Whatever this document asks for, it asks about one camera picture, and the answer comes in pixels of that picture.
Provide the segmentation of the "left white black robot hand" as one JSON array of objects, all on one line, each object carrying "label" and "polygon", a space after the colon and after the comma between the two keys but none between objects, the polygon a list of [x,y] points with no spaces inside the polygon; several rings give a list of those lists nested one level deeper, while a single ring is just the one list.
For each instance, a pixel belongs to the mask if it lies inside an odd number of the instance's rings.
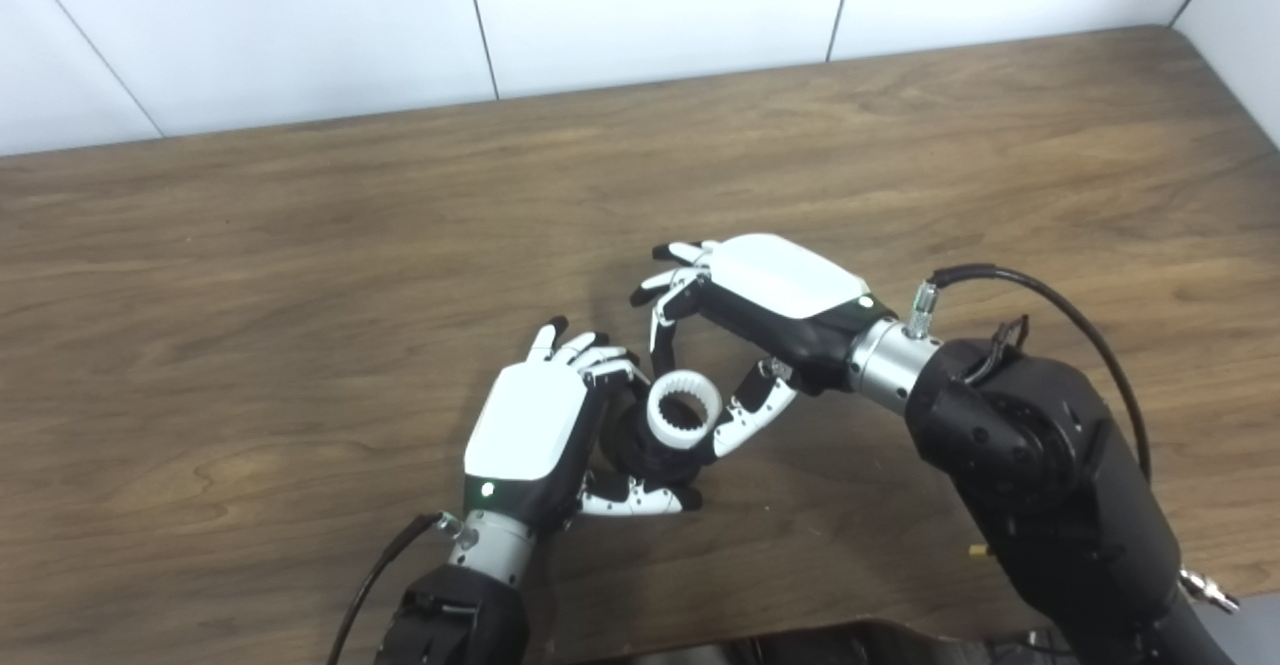
[{"label": "left white black robot hand", "polygon": [[507,515],[540,538],[576,515],[695,513],[696,489],[637,474],[600,478],[596,440],[618,396],[645,402],[652,379],[605,332],[564,338],[568,318],[545,320],[520,361],[494,379],[463,451],[463,513]]}]

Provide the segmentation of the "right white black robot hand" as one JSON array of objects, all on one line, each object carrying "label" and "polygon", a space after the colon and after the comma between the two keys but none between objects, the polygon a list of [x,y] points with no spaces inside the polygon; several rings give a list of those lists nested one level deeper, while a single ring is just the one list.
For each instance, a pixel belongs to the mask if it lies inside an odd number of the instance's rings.
[{"label": "right white black robot hand", "polygon": [[[650,309],[646,428],[664,450],[701,463],[736,450],[801,393],[852,393],[856,343],[890,315],[863,278],[768,233],[671,242],[653,256],[668,269],[628,297]],[[676,363],[678,324],[695,315],[762,350],[727,399]]]}]

